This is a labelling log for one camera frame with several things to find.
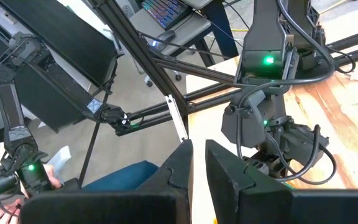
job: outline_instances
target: hand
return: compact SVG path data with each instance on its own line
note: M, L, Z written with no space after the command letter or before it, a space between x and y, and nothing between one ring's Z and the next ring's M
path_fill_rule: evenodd
M60 181L58 179L56 179L56 177L55 177L53 165L45 164L44 168L45 168L45 171L47 172L47 175L49 177L49 181L52 184L52 186L55 189L58 189L58 188L62 187L62 184L60 183Z
M17 199L14 203L10 205L5 205L5 208L11 213L19 216L20 204L21 204L20 199ZM0 209L0 224L18 224L18 223L19 223L18 217L5 213L4 211L2 211L2 209Z

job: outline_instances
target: black panel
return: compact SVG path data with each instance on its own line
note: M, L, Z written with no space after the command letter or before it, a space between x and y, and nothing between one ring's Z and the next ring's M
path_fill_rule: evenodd
M206 170L218 223L358 223L358 190L292 190L213 140Z
M117 57L113 41L56 0L0 0L0 6L93 84L103 84Z
M0 56L6 49L7 45L0 39ZM81 113L30 67L23 68L17 74L16 88L21 103L55 131L83 118Z
M136 190L45 192L21 208L21 223L190 224L193 143L183 141Z

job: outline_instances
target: paper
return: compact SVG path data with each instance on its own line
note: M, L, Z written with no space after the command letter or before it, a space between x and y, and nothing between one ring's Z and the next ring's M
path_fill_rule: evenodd
M47 163L53 165L53 167L55 168L54 170L55 177L59 179L60 182L62 182L62 180L59 178L59 173L70 158L71 158L70 148L68 146L65 146L61 148Z

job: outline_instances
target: black monitor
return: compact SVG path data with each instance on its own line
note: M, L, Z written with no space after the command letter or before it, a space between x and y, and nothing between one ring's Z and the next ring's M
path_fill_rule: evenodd
M110 78L114 42L57 0L0 0L0 6L96 86Z

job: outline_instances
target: metal bracket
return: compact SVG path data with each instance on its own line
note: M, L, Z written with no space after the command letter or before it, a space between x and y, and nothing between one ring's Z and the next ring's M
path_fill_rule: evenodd
M177 103L175 99L172 97L172 95L166 96L165 100L167 101L169 112L171 113L175 128L177 129L179 139L181 142L183 142L184 140L187 140L189 137L187 135L185 125L183 124L183 120L180 116Z
M106 3L106 0L102 0L101 2L97 3L97 5L95 5L94 7L92 7L93 9L98 9L102 4Z

